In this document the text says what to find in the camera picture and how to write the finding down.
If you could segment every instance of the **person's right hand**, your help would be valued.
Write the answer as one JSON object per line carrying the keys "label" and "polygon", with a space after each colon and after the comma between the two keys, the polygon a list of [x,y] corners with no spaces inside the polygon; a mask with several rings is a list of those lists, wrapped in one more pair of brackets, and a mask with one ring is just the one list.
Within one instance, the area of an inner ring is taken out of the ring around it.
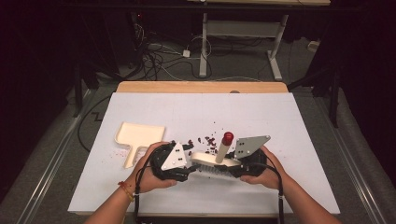
{"label": "person's right hand", "polygon": [[[274,163],[272,164],[270,160],[267,160],[267,165],[275,166],[277,171],[282,176],[282,179],[287,178],[288,175],[286,174],[285,170],[283,169],[282,164],[277,159],[277,157],[268,150],[267,147],[261,146],[261,150],[264,154]],[[245,181],[249,184],[262,184],[269,189],[278,189],[279,188],[279,179],[277,175],[271,171],[270,169],[265,169],[261,175],[259,176],[252,176],[252,175],[242,175],[241,180]]]}

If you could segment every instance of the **person's left hand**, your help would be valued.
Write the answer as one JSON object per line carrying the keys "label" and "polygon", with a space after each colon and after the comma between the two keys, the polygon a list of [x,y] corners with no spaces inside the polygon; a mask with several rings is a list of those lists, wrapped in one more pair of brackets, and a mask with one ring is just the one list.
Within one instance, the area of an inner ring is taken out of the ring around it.
{"label": "person's left hand", "polygon": [[[125,180],[125,183],[127,183],[128,186],[135,186],[136,177],[140,173],[139,170],[142,169],[145,161],[148,159],[151,152],[155,148],[160,147],[161,145],[165,145],[165,144],[169,144],[169,143],[159,142],[159,143],[154,143],[151,146],[149,146],[146,154],[137,162],[131,175]],[[176,183],[177,182],[174,179],[167,179],[167,180],[159,179],[157,176],[155,176],[152,173],[151,167],[148,166],[146,168],[145,172],[143,173],[142,180],[140,182],[140,192],[144,193],[144,192],[149,192],[154,189],[165,189],[165,188],[174,186]]]}

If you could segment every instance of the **forearm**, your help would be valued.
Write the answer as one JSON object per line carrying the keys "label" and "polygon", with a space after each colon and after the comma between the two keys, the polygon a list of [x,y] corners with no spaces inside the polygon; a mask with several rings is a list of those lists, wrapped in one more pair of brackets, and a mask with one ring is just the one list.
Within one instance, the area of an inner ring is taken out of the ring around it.
{"label": "forearm", "polygon": [[286,200],[301,223],[341,223],[291,177],[285,176],[283,189]]}
{"label": "forearm", "polygon": [[122,223],[126,210],[131,200],[122,187],[117,188],[113,194],[87,219],[85,223]]}

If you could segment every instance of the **table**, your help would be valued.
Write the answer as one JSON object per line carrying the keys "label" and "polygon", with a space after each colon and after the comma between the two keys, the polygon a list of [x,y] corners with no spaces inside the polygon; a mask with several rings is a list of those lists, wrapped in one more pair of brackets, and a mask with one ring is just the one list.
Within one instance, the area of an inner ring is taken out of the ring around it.
{"label": "table", "polygon": [[[240,3],[240,4],[265,4],[265,5],[302,5],[302,6],[328,6],[330,0],[191,0],[193,2],[208,3]],[[279,66],[276,62],[276,53],[282,40],[283,32],[286,28],[286,22],[289,15],[283,15],[280,22],[258,22],[258,21],[210,21],[207,19],[207,13],[203,17],[202,31],[202,48],[200,61],[200,77],[206,77],[207,50],[206,42],[208,35],[231,35],[231,36],[252,36],[252,37],[274,37],[275,43],[271,50],[267,51],[268,62],[271,65],[273,75],[276,81],[281,81]]]}
{"label": "table", "polygon": [[[93,212],[131,173],[122,168],[127,152],[114,141],[123,121],[163,125],[164,140],[192,139],[196,145],[199,136],[220,139],[225,130],[235,137],[269,134],[272,139],[266,145],[290,175],[331,213],[339,213],[292,94],[283,83],[264,82],[122,82],[111,98],[69,212]],[[287,203],[285,212],[291,213]],[[172,188],[142,194],[139,216],[277,217],[277,191],[195,172]]]}

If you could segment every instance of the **red bottle cap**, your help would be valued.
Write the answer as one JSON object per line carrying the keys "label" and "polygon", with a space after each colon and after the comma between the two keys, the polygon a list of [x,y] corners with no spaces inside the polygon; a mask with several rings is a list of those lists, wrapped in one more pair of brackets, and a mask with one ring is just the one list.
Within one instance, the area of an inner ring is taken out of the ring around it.
{"label": "red bottle cap", "polygon": [[233,142],[233,134],[230,132],[225,133],[223,139],[221,140],[221,143],[227,147],[230,146],[232,142]]}

